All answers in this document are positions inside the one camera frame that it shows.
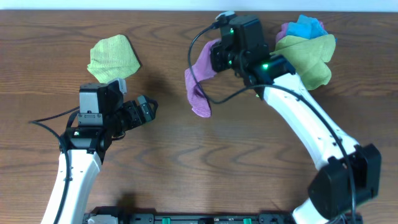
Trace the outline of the purple microfiber cloth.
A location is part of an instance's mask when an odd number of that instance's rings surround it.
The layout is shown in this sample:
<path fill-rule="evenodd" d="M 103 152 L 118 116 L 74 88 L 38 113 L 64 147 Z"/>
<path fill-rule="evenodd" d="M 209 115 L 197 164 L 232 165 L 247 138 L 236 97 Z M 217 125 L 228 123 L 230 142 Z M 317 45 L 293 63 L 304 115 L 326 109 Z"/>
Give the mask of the purple microfiber cloth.
<path fill-rule="evenodd" d="M 216 75 L 211 66 L 210 49 L 217 41 L 220 41 L 220 39 L 207 42 L 202 48 L 197 61 L 192 65 L 192 70 L 198 82 L 211 79 Z M 200 91 L 200 86 L 196 84 L 189 68 L 185 70 L 185 86 L 187 100 L 192 107 L 192 111 L 202 118 L 209 118 L 211 116 L 210 104 Z"/>

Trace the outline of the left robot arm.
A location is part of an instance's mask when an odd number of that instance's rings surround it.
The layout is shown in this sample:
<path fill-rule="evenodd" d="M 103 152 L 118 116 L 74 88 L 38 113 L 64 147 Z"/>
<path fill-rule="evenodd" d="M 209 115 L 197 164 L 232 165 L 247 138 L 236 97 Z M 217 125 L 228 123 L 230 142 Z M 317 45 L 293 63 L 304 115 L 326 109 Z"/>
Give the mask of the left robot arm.
<path fill-rule="evenodd" d="M 82 223 L 91 188 L 106 151 L 127 131 L 155 119 L 158 103 L 141 95 L 124 101 L 126 82 L 87 83 L 62 135 L 57 178 L 42 223 Z"/>

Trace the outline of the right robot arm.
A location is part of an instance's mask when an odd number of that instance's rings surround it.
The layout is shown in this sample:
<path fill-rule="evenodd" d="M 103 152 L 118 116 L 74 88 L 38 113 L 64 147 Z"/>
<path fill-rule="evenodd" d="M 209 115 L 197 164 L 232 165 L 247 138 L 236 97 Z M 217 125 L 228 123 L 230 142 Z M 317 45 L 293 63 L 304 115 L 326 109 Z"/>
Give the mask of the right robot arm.
<path fill-rule="evenodd" d="M 215 19 L 221 40 L 211 48 L 214 71 L 232 69 L 285 119 L 317 169 L 308 199 L 293 211 L 296 223 L 359 223 L 355 208 L 379 192 L 382 157 L 372 144 L 361 146 L 324 112 L 305 89 L 292 62 L 271 55 L 254 15 L 224 12 Z"/>

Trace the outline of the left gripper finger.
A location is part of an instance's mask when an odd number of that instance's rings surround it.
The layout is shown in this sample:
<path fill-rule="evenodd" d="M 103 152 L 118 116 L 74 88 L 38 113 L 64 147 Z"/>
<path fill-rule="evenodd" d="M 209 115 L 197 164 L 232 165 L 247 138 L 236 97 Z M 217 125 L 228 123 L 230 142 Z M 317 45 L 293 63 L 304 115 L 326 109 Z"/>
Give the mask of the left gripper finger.
<path fill-rule="evenodd" d="M 152 107 L 146 98 L 146 96 L 141 95 L 138 98 L 139 106 L 141 107 L 141 111 L 143 114 L 143 117 L 146 122 L 152 121 L 154 119 L 154 114 L 152 111 Z"/>
<path fill-rule="evenodd" d="M 147 102 L 147 121 L 152 121 L 155 119 L 157 109 L 159 107 L 159 104 L 157 101 L 148 98 L 147 96 L 145 97 L 146 102 Z"/>

